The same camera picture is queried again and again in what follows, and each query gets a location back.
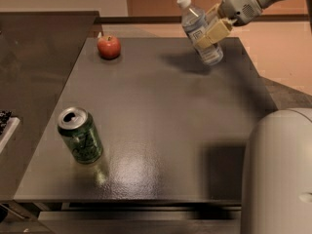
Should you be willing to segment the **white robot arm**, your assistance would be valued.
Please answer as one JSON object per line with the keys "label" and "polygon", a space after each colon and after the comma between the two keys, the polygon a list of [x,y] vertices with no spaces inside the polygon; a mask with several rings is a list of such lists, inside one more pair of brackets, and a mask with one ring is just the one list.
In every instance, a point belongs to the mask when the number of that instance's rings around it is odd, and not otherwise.
{"label": "white robot arm", "polygon": [[[222,0],[217,19],[195,41],[201,49],[224,39],[282,0]],[[312,16],[312,0],[305,0]],[[312,234],[312,109],[267,115],[247,142],[240,234]]]}

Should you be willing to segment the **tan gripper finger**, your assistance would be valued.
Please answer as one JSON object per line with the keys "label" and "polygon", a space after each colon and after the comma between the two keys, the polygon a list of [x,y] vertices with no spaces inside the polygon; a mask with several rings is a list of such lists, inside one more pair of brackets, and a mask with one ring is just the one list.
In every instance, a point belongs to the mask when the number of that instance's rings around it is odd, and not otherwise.
{"label": "tan gripper finger", "polygon": [[219,20],[221,18],[219,12],[219,4],[214,4],[208,11],[206,11],[206,21]]}
{"label": "tan gripper finger", "polygon": [[200,26],[194,32],[194,47],[207,49],[218,43],[230,34],[233,24],[232,19],[212,19],[207,27]]}

